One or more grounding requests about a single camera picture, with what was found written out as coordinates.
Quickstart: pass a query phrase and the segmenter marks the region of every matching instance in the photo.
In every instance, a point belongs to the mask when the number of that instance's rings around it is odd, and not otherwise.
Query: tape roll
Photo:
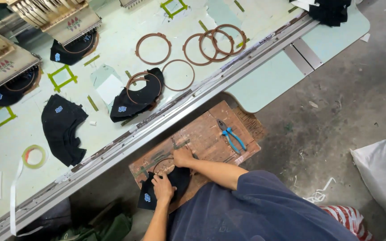
[[[38,150],[41,152],[42,157],[41,157],[40,162],[37,164],[29,164],[28,163],[29,153],[32,150]],[[26,148],[22,154],[23,165],[25,165],[26,167],[31,168],[31,169],[38,169],[38,168],[42,167],[44,165],[44,163],[46,163],[47,157],[48,157],[48,153],[47,153],[46,149],[40,147],[39,145],[31,145],[30,147]]]

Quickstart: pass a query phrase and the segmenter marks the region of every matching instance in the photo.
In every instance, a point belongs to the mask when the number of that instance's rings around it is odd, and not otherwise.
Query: pliers
[[[245,151],[247,150],[247,148],[245,147],[244,143],[242,142],[242,140],[235,134],[233,134],[232,132],[232,128],[230,127],[227,127],[227,125],[222,122],[222,120],[220,119],[217,119],[217,123],[218,123],[218,126],[220,127],[220,129],[222,130],[222,134],[226,137],[227,141],[229,142],[230,146],[232,147],[232,149],[238,154],[240,155],[241,153],[239,152],[239,150],[235,147],[235,145],[233,145],[232,143],[232,140],[230,139],[229,137],[229,134],[231,134],[238,142],[239,144],[242,146],[242,149],[244,149]]]

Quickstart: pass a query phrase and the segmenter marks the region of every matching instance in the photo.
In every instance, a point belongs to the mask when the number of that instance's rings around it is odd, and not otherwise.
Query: worker
[[[358,241],[320,207],[290,191],[267,171],[247,171],[224,162],[197,160],[187,147],[173,151],[174,164],[212,182],[175,211],[166,174],[152,180],[157,207],[144,241]]]

